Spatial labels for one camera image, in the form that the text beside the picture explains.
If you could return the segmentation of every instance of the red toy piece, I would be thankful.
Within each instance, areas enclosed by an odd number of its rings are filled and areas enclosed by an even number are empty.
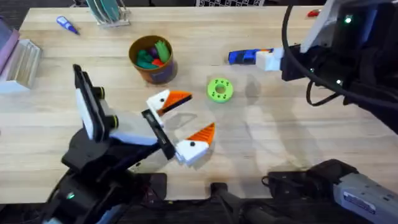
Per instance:
[[[319,13],[321,13],[320,9],[314,9],[308,13],[307,17],[317,17]]]
[[[153,65],[157,65],[157,66],[159,66],[159,67],[161,67],[161,66],[164,65],[164,63],[163,63],[160,59],[155,59],[155,60],[153,60],[153,61],[152,61],[152,64],[153,64]]]

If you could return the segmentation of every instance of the blue pen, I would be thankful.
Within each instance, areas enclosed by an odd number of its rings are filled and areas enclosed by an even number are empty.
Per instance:
[[[57,22],[60,24],[63,28],[74,32],[75,34],[79,35],[79,32],[73,27],[73,25],[65,18],[64,16],[58,16],[57,17]]]

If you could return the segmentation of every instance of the green gear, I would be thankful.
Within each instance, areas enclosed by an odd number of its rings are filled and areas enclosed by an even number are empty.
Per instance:
[[[231,99],[233,93],[234,87],[232,83],[225,78],[213,79],[207,85],[207,95],[216,103],[227,102]]]

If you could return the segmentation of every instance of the orange cup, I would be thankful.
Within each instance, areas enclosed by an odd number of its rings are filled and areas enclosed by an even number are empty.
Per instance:
[[[138,51],[155,47],[155,43],[158,42],[159,40],[165,42],[170,52],[170,58],[164,63],[164,65],[159,68],[153,68],[153,69],[146,69],[136,65]],[[129,49],[129,58],[131,63],[141,74],[142,78],[149,83],[155,85],[168,83],[177,74],[177,68],[175,66],[173,58],[172,46],[163,37],[159,37],[156,35],[148,35],[136,40],[134,43],[132,43]]]

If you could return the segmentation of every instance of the wooden table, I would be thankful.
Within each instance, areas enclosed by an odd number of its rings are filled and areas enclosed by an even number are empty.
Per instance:
[[[295,8],[290,43],[301,42],[314,7]],[[270,170],[305,169],[340,159],[386,187],[398,191],[398,140],[370,113],[337,99],[320,108],[305,101],[308,80],[283,82],[280,72],[255,66],[230,66],[231,50],[281,46],[285,7],[131,8],[131,26],[100,29],[88,8],[31,9],[21,27],[44,52],[32,91],[0,96],[0,203],[43,202],[67,167],[60,160],[81,128],[75,104],[72,64],[104,86],[108,103],[139,113],[146,99],[166,88],[188,90],[193,100],[167,114],[170,138],[184,138],[216,122],[210,152],[194,167],[167,162],[161,152],[139,172],[165,172],[169,199],[205,198],[212,182],[229,184],[240,197],[263,197],[261,177]],[[81,36],[63,30],[63,15]],[[127,51],[134,40],[157,34],[170,41],[178,75],[164,86],[145,83]],[[206,85],[226,77],[234,96],[217,104]],[[313,92],[319,100],[330,92]]]

